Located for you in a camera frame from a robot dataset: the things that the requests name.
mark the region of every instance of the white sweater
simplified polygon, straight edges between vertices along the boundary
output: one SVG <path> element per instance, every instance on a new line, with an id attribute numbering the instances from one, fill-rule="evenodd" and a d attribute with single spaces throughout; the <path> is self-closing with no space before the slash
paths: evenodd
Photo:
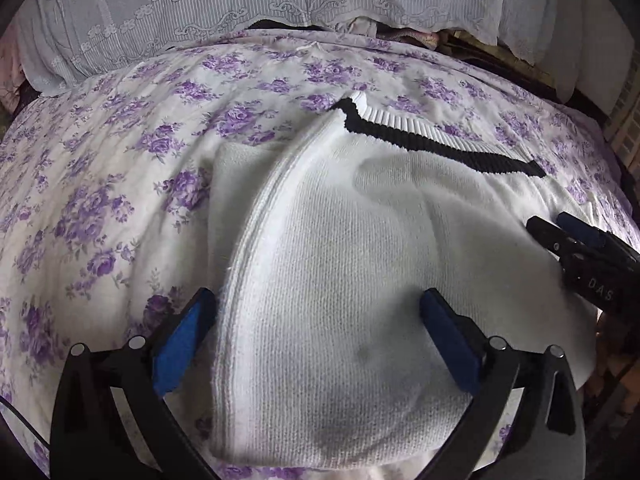
<path id="1" fill-rule="evenodd" d="M 232 463 L 346 468 L 439 447 L 470 397 L 420 322 L 432 286 L 487 336 L 562 346 L 578 386 L 594 365 L 594 310 L 524 227 L 594 219 L 527 153 L 361 92 L 339 105 L 281 153 L 228 145 L 214 162 L 211 452 Z"/>

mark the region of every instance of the fabric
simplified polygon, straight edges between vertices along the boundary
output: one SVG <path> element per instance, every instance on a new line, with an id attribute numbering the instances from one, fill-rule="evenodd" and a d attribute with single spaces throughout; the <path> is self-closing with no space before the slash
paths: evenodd
<path id="1" fill-rule="evenodd" d="M 436 138 L 440 140 L 446 137 L 443 134 L 436 134 Z M 454 141 L 452 144 L 468 146 L 468 143 L 460 140 L 458 142 Z M 261 146 L 224 144 L 216 152 L 213 161 L 209 207 L 209 268 L 218 278 L 214 283 L 216 288 L 222 288 L 222 278 L 226 275 L 226 270 L 238 263 L 233 260 L 232 255 L 234 251 L 237 253 L 240 250 L 237 245 L 244 220 L 255 212 L 255 204 L 258 203 L 256 196 L 260 193 L 260 188 L 264 186 L 271 168 L 276 164 L 276 160 L 282 151 L 283 146 L 274 146 L 274 143 L 269 143 Z M 223 311 L 230 313 L 228 308 L 223 307 Z M 268 316 L 260 319 L 268 322 Z M 500 449 L 500 444 L 506 437 L 513 421 L 520 394 L 519 390 L 515 390 L 511 396 L 510 402 L 505 408 L 502 421 L 496 428 L 491 444 L 480 459 L 478 467 L 482 467 L 494 460 L 496 450 Z M 278 408 L 266 411 L 275 412 L 277 410 Z M 376 419 L 377 417 L 374 416 L 371 422 L 376 423 Z M 292 449 L 299 449 L 300 443 L 293 443 Z M 411 459 L 401 462 L 395 461 L 393 464 L 400 467 L 402 478 L 413 480 L 420 469 L 433 456 L 433 453 L 434 451 L 423 452 Z M 380 474 L 384 470 L 384 468 L 353 469 L 349 477 L 357 478 L 359 475 L 365 475 L 365 472 L 367 475 Z"/>
<path id="2" fill-rule="evenodd" d="M 609 115 L 631 66 L 634 38 L 609 0 L 582 0 L 584 39 L 577 89 Z"/>
<path id="3" fill-rule="evenodd" d="M 336 32 L 348 32 L 349 34 L 375 38 L 378 32 L 378 22 L 366 16 L 359 16 L 346 22 L 336 23 L 334 30 Z"/>
<path id="4" fill-rule="evenodd" d="M 583 0 L 558 0 L 554 32 L 542 60 L 537 64 L 553 76 L 556 94 L 563 103 L 574 94 L 580 76 L 583 4 Z"/>
<path id="5" fill-rule="evenodd" d="M 69 345 L 117 348 L 133 333 L 151 332 L 200 286 L 218 292 L 224 276 L 209 272 L 217 150 L 223 142 L 281 149 L 353 89 L 366 91 L 372 106 L 417 114 L 449 136 L 526 150 L 556 179 L 559 197 L 564 189 L 596 224 L 640 248 L 590 136 L 510 82 L 423 48 L 362 36 L 227 34 L 39 98 L 7 132 L 0 144 L 3 397 L 48 438 Z M 213 458 L 210 378 L 217 371 L 210 359 L 201 352 L 167 397 L 205 459 L 229 479 L 325 474 Z M 133 431 L 130 415 L 125 422 Z M 46 468 L 44 450 L 10 424 Z M 489 455 L 506 433 L 507 424 L 496 430 Z M 427 455 L 371 474 L 405 478 L 406 470 L 413 480 Z M 365 479 L 370 470 L 358 471 Z"/>
<path id="6" fill-rule="evenodd" d="M 534 64 L 548 46 L 546 23 L 553 32 L 555 19 L 556 0 L 504 0 L 498 36 L 514 56 Z"/>
<path id="7" fill-rule="evenodd" d="M 0 104 L 9 113 L 14 113 L 20 102 L 18 90 L 23 82 L 18 35 L 15 22 L 11 22 L 0 38 Z"/>
<path id="8" fill-rule="evenodd" d="M 217 456 L 343 468 L 439 447 L 470 396 L 420 322 L 432 286 L 514 348 L 559 344 L 578 385 L 593 370 L 596 309 L 566 294 L 558 262 L 524 228 L 563 210 L 594 224 L 591 211 L 552 177 L 482 163 L 497 153 L 522 167 L 521 150 L 507 158 L 351 99 L 352 112 L 339 102 L 298 133 L 244 220 L 214 351 Z M 405 149 L 403 131 L 378 124 L 450 155 Z M 451 152 L 473 153 L 479 169 Z"/>
<path id="9" fill-rule="evenodd" d="M 560 110 L 562 113 L 566 114 L 567 117 L 571 118 L 571 120 L 576 124 L 576 126 L 585 134 L 587 134 L 593 143 L 594 148 L 598 150 L 602 160 L 604 160 L 613 177 L 613 180 L 619 184 L 620 179 L 622 178 L 622 170 L 620 170 L 620 166 L 618 165 L 618 161 L 616 160 L 616 155 L 611 149 L 611 147 L 607 144 L 602 134 L 602 129 L 596 122 L 596 120 L 588 117 L 583 114 L 579 110 L 574 110 L 573 108 L 569 108 L 568 106 L 564 106 L 558 103 L 551 103 L 556 109 Z M 618 197 L 620 202 L 625 205 L 626 210 L 631 212 L 631 204 L 628 204 L 628 200 L 621 193 Z"/>
<path id="10" fill-rule="evenodd" d="M 344 24 L 363 16 L 425 32 L 462 28 L 495 44 L 501 12 L 502 0 L 26 0 L 18 20 L 29 81 L 56 95 L 88 76 L 263 19 L 351 32 Z"/>

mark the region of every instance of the blue gripper pad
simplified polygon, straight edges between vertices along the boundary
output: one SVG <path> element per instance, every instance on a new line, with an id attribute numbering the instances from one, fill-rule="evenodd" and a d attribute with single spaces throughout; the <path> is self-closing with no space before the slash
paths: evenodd
<path id="1" fill-rule="evenodd" d="M 152 351 L 152 383 L 164 397 L 175 390 L 191 364 L 200 343 L 216 320 L 216 297 L 201 288 L 184 310 L 159 327 Z"/>
<path id="2" fill-rule="evenodd" d="M 420 318 L 458 387 L 473 396 L 480 390 L 481 357 L 460 332 L 446 301 L 432 289 L 420 298 Z"/>
<path id="3" fill-rule="evenodd" d="M 556 224 L 571 238 L 575 238 L 591 249 L 601 249 L 606 243 L 603 232 L 569 213 L 560 213 Z"/>

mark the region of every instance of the metal screw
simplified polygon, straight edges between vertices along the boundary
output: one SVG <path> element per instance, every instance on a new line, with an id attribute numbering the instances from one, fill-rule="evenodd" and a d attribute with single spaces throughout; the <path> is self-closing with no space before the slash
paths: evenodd
<path id="1" fill-rule="evenodd" d="M 129 348 L 132 350 L 140 350 L 146 344 L 146 339 L 141 335 L 137 335 L 129 339 Z"/>
<path id="2" fill-rule="evenodd" d="M 495 348 L 496 350 L 507 349 L 507 342 L 504 339 L 502 339 L 500 336 L 494 336 L 491 339 L 489 339 L 489 345 L 491 345 L 491 347 Z"/>
<path id="3" fill-rule="evenodd" d="M 84 345 L 82 343 L 77 343 L 71 347 L 71 355 L 73 357 L 78 357 L 79 355 L 82 355 L 83 352 Z"/>
<path id="4" fill-rule="evenodd" d="M 549 351 L 553 357 L 557 357 L 558 359 L 564 357 L 564 350 L 562 350 L 558 345 L 551 345 L 549 347 Z"/>

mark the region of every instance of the pink cloth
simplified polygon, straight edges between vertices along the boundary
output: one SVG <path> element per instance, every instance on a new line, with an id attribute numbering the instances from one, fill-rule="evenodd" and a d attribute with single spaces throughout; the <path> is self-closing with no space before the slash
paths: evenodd
<path id="1" fill-rule="evenodd" d="M 24 72 L 18 52 L 18 34 L 14 22 L 0 38 L 0 103 L 14 113 L 20 101 L 18 88 L 24 82 Z"/>

